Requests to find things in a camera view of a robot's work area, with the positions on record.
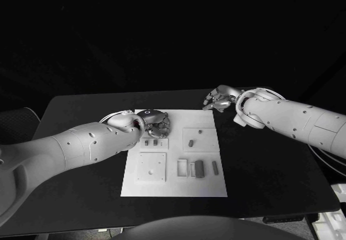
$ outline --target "gray object in hand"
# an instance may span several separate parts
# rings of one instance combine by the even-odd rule
[[[205,177],[205,165],[202,160],[195,161],[195,173],[198,179]]]
[[[214,174],[219,175],[218,165],[215,161],[212,161],[212,168],[214,168]]]

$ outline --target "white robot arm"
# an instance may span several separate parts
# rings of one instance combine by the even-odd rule
[[[204,110],[219,112],[235,103],[234,121],[263,129],[266,126],[289,138],[346,159],[346,115],[287,100],[266,88],[248,91],[221,85],[206,96]]]
[[[153,138],[167,137],[167,113],[116,112],[100,122],[80,125],[54,136],[0,145],[0,226],[49,178],[130,150],[144,132]]]

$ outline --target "small part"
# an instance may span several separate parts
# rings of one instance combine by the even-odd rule
[[[219,175],[218,165],[215,161],[212,161],[212,168],[214,168],[214,174]]]
[[[195,171],[195,162],[189,163],[189,176],[196,178],[196,171]]]
[[[179,178],[188,178],[188,160],[186,159],[178,159],[176,162],[176,176]]]
[[[202,160],[195,161],[195,174],[198,179],[205,177],[205,166]]]

